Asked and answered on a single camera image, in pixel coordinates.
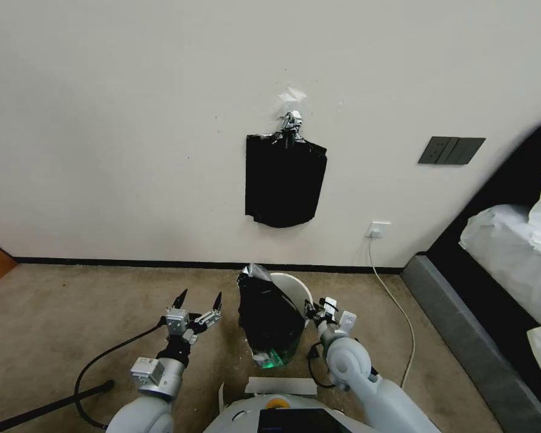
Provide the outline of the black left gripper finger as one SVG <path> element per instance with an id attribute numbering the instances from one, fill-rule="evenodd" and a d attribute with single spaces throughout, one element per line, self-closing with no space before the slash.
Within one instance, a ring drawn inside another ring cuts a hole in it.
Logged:
<path id="1" fill-rule="evenodd" d="M 202 315 L 195 317 L 190 324 L 191 337 L 197 339 L 198 335 L 204 333 L 209 328 L 214 326 L 222 318 L 222 292 L 218 293 L 213 307 Z"/>
<path id="2" fill-rule="evenodd" d="M 182 308 L 187 293 L 188 290 L 185 289 L 176 297 L 173 304 L 166 308 L 164 318 L 167 326 L 187 326 L 189 312 Z"/>

